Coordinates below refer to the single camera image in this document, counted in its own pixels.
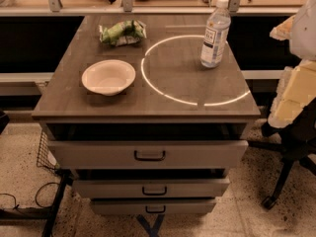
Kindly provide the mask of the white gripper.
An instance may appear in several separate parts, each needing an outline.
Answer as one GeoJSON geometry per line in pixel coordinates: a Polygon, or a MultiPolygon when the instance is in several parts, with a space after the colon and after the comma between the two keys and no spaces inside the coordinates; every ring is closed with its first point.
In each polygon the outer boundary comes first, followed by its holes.
{"type": "Polygon", "coordinates": [[[286,66],[278,80],[268,124],[276,128],[286,127],[315,98],[316,61],[302,60],[294,68],[286,66]]]}

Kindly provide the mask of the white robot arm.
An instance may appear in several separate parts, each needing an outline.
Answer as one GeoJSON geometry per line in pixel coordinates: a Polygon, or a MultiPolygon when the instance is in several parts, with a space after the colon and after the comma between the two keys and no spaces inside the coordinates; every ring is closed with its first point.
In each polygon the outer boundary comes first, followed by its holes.
{"type": "Polygon", "coordinates": [[[270,36],[289,40],[290,52],[301,59],[294,68],[282,71],[270,108],[268,124],[284,128],[316,97],[316,0],[307,0],[294,16],[274,27],[270,36]]]}

